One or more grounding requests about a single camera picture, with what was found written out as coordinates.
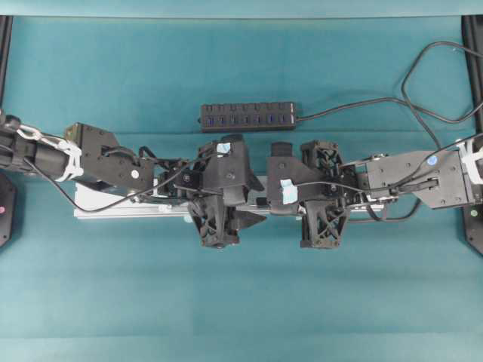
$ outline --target teal mat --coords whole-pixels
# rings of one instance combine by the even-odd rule
[[[48,132],[87,122],[124,146],[192,158],[216,137],[198,132],[202,103],[293,100],[307,114],[398,94],[418,51],[441,39],[461,42],[459,17],[17,18],[4,107]],[[435,50],[410,92],[441,113],[467,110],[464,56]],[[430,124],[444,143],[474,133],[473,120]],[[276,140],[333,140],[346,160],[433,147],[395,105],[245,138],[257,173]],[[458,210],[350,225],[332,251],[299,249],[299,222],[270,217],[216,251],[181,219],[78,221],[48,184],[14,178],[0,360],[481,360],[483,258],[463,240]]]

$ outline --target black usb hub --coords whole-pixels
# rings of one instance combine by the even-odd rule
[[[295,103],[204,104],[200,123],[202,132],[293,130]]]

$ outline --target power cord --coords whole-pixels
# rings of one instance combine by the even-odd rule
[[[363,100],[361,102],[348,103],[348,104],[344,104],[342,106],[337,106],[337,107],[334,107],[334,108],[331,108],[331,109],[327,109],[327,110],[324,110],[322,112],[315,113],[314,115],[307,115],[307,116],[303,116],[303,117],[298,117],[297,120],[298,121],[309,121],[309,120],[312,120],[312,119],[315,119],[315,118],[324,117],[326,115],[330,115],[332,113],[342,111],[344,109],[351,109],[351,108],[355,108],[355,107],[359,107],[359,106],[367,106],[367,105],[375,104],[375,103],[385,103],[385,102],[398,103],[398,104],[402,104],[403,106],[407,106],[411,110],[414,117],[417,119],[417,121],[421,124],[421,126],[424,128],[424,130],[432,138],[432,140],[436,144],[436,147],[438,149],[440,149],[441,143],[438,141],[438,138],[436,137],[434,132],[429,128],[429,126],[421,118],[421,116],[418,112],[422,112],[424,114],[427,114],[427,115],[429,115],[433,118],[438,119],[439,121],[443,121],[443,122],[446,122],[446,123],[449,123],[449,124],[457,124],[457,123],[461,123],[461,122],[465,121],[466,119],[472,117],[477,111],[479,111],[483,107],[483,101],[478,103],[476,105],[476,107],[474,109],[472,109],[470,112],[468,112],[465,115],[463,115],[459,118],[456,118],[456,119],[446,118],[442,115],[437,114],[434,111],[430,111],[430,110],[425,109],[421,106],[415,105],[411,102],[411,99],[409,98],[408,92],[406,90],[408,80],[411,77],[411,75],[413,74],[414,70],[417,68],[417,66],[420,63],[423,56],[430,49],[438,47],[438,46],[448,46],[448,47],[458,48],[458,49],[460,49],[460,50],[462,50],[462,51],[464,51],[464,52],[466,52],[470,55],[473,55],[474,57],[483,58],[483,54],[476,52],[476,51],[473,51],[473,50],[471,50],[467,47],[464,47],[461,44],[454,43],[452,41],[435,41],[435,42],[427,45],[424,49],[422,49],[422,51],[418,54],[418,56],[416,57],[414,62],[411,64],[411,67],[410,67],[408,73],[406,74],[404,80],[402,81],[401,93],[402,93],[404,100],[400,100],[399,98],[396,98],[396,97],[382,97],[382,98],[375,98],[375,99],[372,99],[372,100]]]

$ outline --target black cable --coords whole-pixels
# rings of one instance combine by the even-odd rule
[[[200,157],[200,158],[197,158],[195,160],[192,160],[192,161],[189,161],[187,162],[186,164],[184,164],[181,168],[179,168],[177,170],[177,172],[175,174],[173,174],[172,176],[168,177],[166,180],[164,180],[162,183],[159,183],[158,185],[155,185],[153,187],[150,187],[149,189],[146,189],[146,190],[143,190],[143,191],[139,191],[139,192],[136,192],[132,195],[129,195],[129,196],[126,196],[125,198],[122,198],[120,200],[117,200],[116,202],[113,202],[111,204],[108,204],[104,207],[99,207],[97,209],[93,209],[93,210],[86,210],[84,209],[83,207],[80,207],[78,206],[74,200],[71,199],[71,197],[67,194],[67,192],[64,191],[64,189],[62,189],[62,187],[60,187],[60,185],[54,180],[52,179],[50,176],[48,176],[44,171],[40,170],[37,166],[35,166],[28,158],[24,157],[23,160],[26,164],[28,164],[35,172],[37,172],[39,175],[41,175],[42,177],[44,177],[50,184],[52,184],[56,189],[57,191],[59,191],[66,199],[67,201],[73,206],[75,207],[76,209],[84,212],[84,213],[99,213],[100,211],[104,211],[104,210],[108,210],[109,208],[111,207],[114,207],[116,205],[119,205],[120,203],[122,202],[125,202],[127,200],[131,200],[132,198],[136,197],[136,196],[140,196],[140,195],[144,195],[146,194],[147,192],[151,192],[153,191],[154,189],[157,189],[158,187],[162,187],[163,185],[169,183],[170,181],[172,181],[173,179],[175,179],[176,177],[178,177],[186,168],[188,168],[191,164],[194,164],[196,162],[200,162],[200,161],[205,161],[211,157],[214,157],[215,155],[218,155],[217,153],[214,153],[214,154],[211,154],[211,155],[208,155],[208,156],[204,156],[204,157]]]
[[[370,222],[404,222],[404,221],[409,220],[411,217],[413,217],[416,214],[416,212],[419,210],[421,204],[422,204],[421,200],[417,199],[416,202],[414,203],[414,206],[411,209],[411,211],[409,211],[409,213],[407,213],[404,216],[383,218],[383,217],[378,217],[376,215],[376,217],[374,218],[368,210],[368,213],[371,216],[370,219],[349,219],[349,222],[352,223],[352,224],[367,224],[367,223],[370,223]]]
[[[483,54],[480,54],[476,51],[473,51],[473,50],[471,50],[467,47],[464,47],[464,46],[462,46],[458,43],[454,43],[452,41],[436,41],[436,42],[433,42],[433,43],[427,45],[424,49],[422,49],[422,51],[418,54],[418,56],[416,57],[414,62],[411,64],[411,67],[410,67],[408,73],[406,74],[405,78],[403,79],[403,82],[401,84],[401,93],[402,93],[402,96],[404,97],[405,100],[400,100],[399,98],[396,98],[396,97],[382,97],[382,98],[376,98],[376,99],[373,99],[373,100],[365,100],[365,101],[361,101],[361,102],[357,102],[357,103],[348,103],[348,104],[345,104],[345,105],[342,105],[342,106],[334,107],[332,109],[327,109],[327,110],[319,112],[319,113],[315,113],[314,115],[299,117],[299,118],[297,118],[297,120],[298,121],[308,121],[310,119],[320,118],[320,117],[323,117],[325,115],[329,115],[331,113],[339,112],[339,111],[344,110],[344,109],[351,109],[351,108],[355,108],[355,107],[359,107],[359,106],[366,106],[366,105],[375,104],[375,103],[382,103],[382,102],[399,103],[399,104],[402,104],[404,106],[409,107],[409,109],[413,113],[414,117],[421,124],[421,126],[424,128],[424,130],[431,136],[432,140],[435,142],[438,149],[440,149],[441,144],[438,141],[436,135],[428,127],[426,122],[421,118],[418,111],[425,113],[427,115],[430,115],[434,118],[437,118],[440,121],[455,124],[455,123],[463,122],[466,119],[472,117],[479,109],[481,109],[483,107],[483,101],[482,101],[474,109],[472,109],[470,112],[468,112],[467,114],[463,115],[462,117],[459,117],[459,118],[452,120],[452,119],[446,118],[444,116],[438,115],[437,113],[435,113],[433,111],[429,111],[428,109],[425,109],[421,106],[417,106],[417,105],[415,105],[411,102],[411,99],[408,96],[408,92],[406,91],[406,84],[408,83],[408,79],[411,77],[411,74],[417,68],[417,65],[421,61],[421,58],[424,56],[424,54],[427,51],[429,51],[432,48],[435,48],[435,47],[438,47],[438,46],[443,46],[443,45],[444,46],[450,46],[450,47],[453,47],[453,48],[458,48],[458,49],[463,50],[463,51],[465,51],[465,52],[467,52],[467,53],[469,53],[469,54],[471,54],[475,57],[480,57],[480,58],[483,57]]]
[[[134,164],[140,165],[139,158],[136,156],[134,152],[130,149],[123,147],[123,146],[116,146],[111,149],[108,149],[103,152],[103,156],[109,157],[110,155],[114,155],[116,153],[120,153],[121,155],[126,155],[133,161]]]
[[[334,107],[334,108],[326,109],[322,112],[318,112],[318,113],[315,113],[313,115],[297,117],[297,121],[311,121],[312,119],[321,118],[321,117],[324,117],[326,115],[330,115],[332,113],[343,111],[345,109],[357,108],[357,107],[361,107],[361,106],[369,106],[371,104],[386,103],[386,102],[397,103],[397,104],[401,104],[403,106],[409,107],[409,105],[404,100],[400,100],[399,98],[396,98],[396,97],[381,97],[381,98],[374,98],[372,100],[362,100],[360,102],[347,103],[347,104],[343,104],[342,106],[337,106],[337,107]],[[439,115],[438,113],[436,113],[434,111],[430,111],[426,108],[423,108],[423,107],[415,105],[415,104],[413,104],[413,106],[419,112],[422,112],[426,115],[429,115],[433,118],[436,118],[439,121],[449,123],[449,124],[458,124],[458,123],[466,121],[468,118],[471,118],[477,111],[479,111],[483,107],[483,101],[478,103],[478,105],[474,109],[472,109],[471,111],[469,111],[465,115],[462,115],[461,117],[456,118],[456,119],[446,118],[442,115]]]
[[[166,170],[170,170],[174,164],[181,161],[181,158],[157,158],[155,153],[151,151],[148,146],[141,146],[139,148],[138,154],[140,158],[147,158],[149,160],[152,160],[155,162],[155,164],[163,167]]]

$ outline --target black wire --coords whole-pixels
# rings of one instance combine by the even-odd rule
[[[437,113],[435,113],[433,111],[429,111],[428,109],[424,109],[423,107],[417,106],[417,105],[415,105],[411,102],[411,99],[408,96],[408,92],[406,91],[406,84],[408,83],[408,79],[411,77],[411,74],[417,68],[417,65],[419,64],[419,62],[423,58],[424,54],[426,54],[426,52],[429,51],[430,49],[438,47],[438,46],[449,46],[449,47],[453,47],[453,48],[458,48],[458,49],[465,51],[465,52],[467,52],[467,53],[469,53],[469,54],[471,54],[475,57],[480,57],[480,58],[483,57],[483,54],[480,54],[480,53],[473,51],[473,50],[471,50],[467,47],[464,47],[461,44],[454,43],[452,41],[435,41],[431,44],[428,44],[427,46],[425,46],[424,49],[422,49],[422,51],[418,54],[418,56],[416,57],[414,62],[411,64],[411,67],[410,67],[408,73],[404,77],[403,82],[401,84],[401,93],[402,93],[402,96],[405,100],[400,100],[399,98],[395,98],[395,97],[383,97],[383,98],[376,98],[376,99],[373,99],[373,100],[365,100],[365,101],[361,101],[361,102],[357,102],[357,103],[349,103],[349,104],[346,104],[346,105],[338,106],[338,107],[335,107],[335,108],[332,108],[332,109],[325,110],[323,112],[315,113],[314,115],[308,115],[306,117],[299,117],[297,120],[298,121],[308,121],[310,119],[319,118],[319,117],[322,117],[324,115],[329,115],[331,113],[339,112],[339,111],[344,110],[344,109],[351,109],[351,108],[355,108],[355,107],[358,107],[358,106],[366,106],[366,105],[375,104],[375,103],[382,103],[382,102],[399,103],[399,104],[402,104],[404,106],[409,107],[409,109],[413,113],[414,117],[417,119],[417,121],[420,123],[420,125],[424,128],[424,130],[431,136],[432,140],[434,141],[434,143],[436,144],[438,149],[440,149],[441,143],[438,141],[438,138],[436,137],[434,132],[428,127],[426,122],[421,118],[418,111],[422,112],[422,113],[426,113],[427,115],[430,115],[434,118],[437,118],[440,121],[455,124],[455,123],[463,122],[466,119],[473,116],[479,109],[481,109],[483,107],[483,101],[481,101],[469,113],[463,115],[462,117],[454,119],[454,120],[443,117],[441,115],[438,115]]]
[[[357,108],[357,107],[360,107],[360,106],[369,106],[371,104],[387,103],[387,102],[397,103],[397,104],[401,104],[403,106],[409,107],[409,105],[404,100],[400,100],[399,98],[396,98],[396,97],[381,97],[381,98],[373,98],[372,100],[362,100],[360,102],[347,103],[347,104],[343,104],[342,106],[337,106],[337,107],[334,107],[334,108],[326,109],[322,112],[318,112],[318,113],[315,113],[313,115],[297,117],[297,121],[311,121],[312,119],[321,118],[321,117],[324,117],[326,115],[330,115],[332,113],[343,111],[345,109],[351,109],[351,108]],[[446,118],[442,115],[439,115],[438,113],[436,113],[434,111],[430,111],[426,108],[423,108],[423,107],[415,105],[415,104],[413,104],[413,106],[419,112],[422,112],[426,115],[429,115],[433,118],[436,118],[439,121],[449,123],[449,124],[458,124],[458,123],[466,121],[468,118],[471,118],[477,111],[479,111],[483,107],[483,101],[478,103],[478,105],[474,109],[472,109],[471,111],[469,111],[465,115],[462,115],[461,117],[456,118],[456,119]]]
[[[132,152],[130,149],[123,146],[116,146],[111,149],[108,149],[107,151],[103,152],[103,156],[109,157],[110,155],[114,155],[116,153],[120,153],[121,155],[126,155],[129,158],[131,158],[133,163],[135,163],[138,166],[140,165],[139,158],[136,156],[136,154]]]
[[[348,190],[353,190],[353,191],[356,191],[356,192],[360,192],[360,193],[365,193],[365,192],[379,192],[379,191],[386,191],[386,190],[389,190],[390,187],[389,186],[384,186],[384,187],[378,187],[376,189],[359,189],[357,187],[352,187],[352,186],[348,186],[348,185],[344,185],[343,183],[334,183],[334,182],[331,182],[331,181],[310,181],[310,182],[307,182],[307,183],[298,183],[294,186],[308,186],[308,185],[329,185],[329,186],[337,186],[337,187],[341,187],[343,189],[348,189]]]
[[[177,170],[176,173],[174,173],[172,176],[168,177],[166,180],[164,180],[162,183],[159,183],[158,185],[155,185],[153,187],[150,187],[149,189],[146,189],[146,190],[143,190],[143,191],[139,191],[139,192],[136,192],[132,195],[129,195],[129,196],[126,196],[125,198],[122,198],[120,200],[117,200],[116,202],[113,202],[111,204],[108,204],[104,207],[99,207],[97,209],[93,209],[93,210],[86,210],[84,209],[83,207],[80,207],[78,206],[74,200],[71,199],[71,197],[67,194],[67,192],[64,191],[64,189],[62,189],[62,187],[60,187],[60,185],[54,180],[52,179],[50,176],[48,176],[44,171],[40,170],[37,166],[35,166],[28,158],[24,157],[23,160],[26,164],[28,164],[35,172],[37,172],[39,175],[41,175],[42,177],[44,177],[50,184],[52,184],[56,189],[57,191],[59,191],[66,199],[67,201],[73,206],[75,207],[76,209],[84,212],[84,213],[99,213],[100,211],[104,211],[104,210],[108,210],[110,209],[111,207],[114,207],[116,205],[119,205],[120,203],[122,202],[125,202],[127,200],[131,200],[132,198],[136,197],[136,196],[140,196],[140,195],[144,195],[146,194],[147,192],[151,192],[153,191],[154,189],[157,189],[158,187],[161,187],[167,183],[169,183],[170,181],[172,181],[173,179],[175,179],[176,177],[178,177],[186,168],[188,168],[191,164],[194,164],[196,162],[200,162],[200,161],[204,161],[204,160],[207,160],[215,155],[218,155],[217,153],[214,153],[214,154],[211,154],[211,155],[208,155],[208,156],[204,156],[204,157],[200,157],[200,158],[197,158],[195,160],[192,160],[192,161],[189,161],[187,162],[186,164],[184,164],[181,168],[179,168]]]
[[[155,153],[151,151],[148,146],[141,146],[138,151],[140,158],[147,158],[152,160],[160,167],[163,167],[166,170],[170,170],[173,164],[176,164],[181,161],[181,158],[157,158]]]
[[[369,216],[371,217],[370,219],[349,219],[349,222],[352,224],[367,224],[370,222],[404,222],[409,220],[411,217],[413,217],[416,214],[421,204],[422,204],[421,200],[417,199],[411,211],[409,211],[409,213],[407,213],[406,215],[400,216],[400,217],[386,217],[386,218],[378,217],[377,215],[375,215],[375,213],[374,213],[375,217],[373,217],[373,215],[371,215],[371,212],[369,210],[371,210],[372,212],[374,212],[374,210],[372,209],[372,207],[369,206],[368,213],[369,213]]]

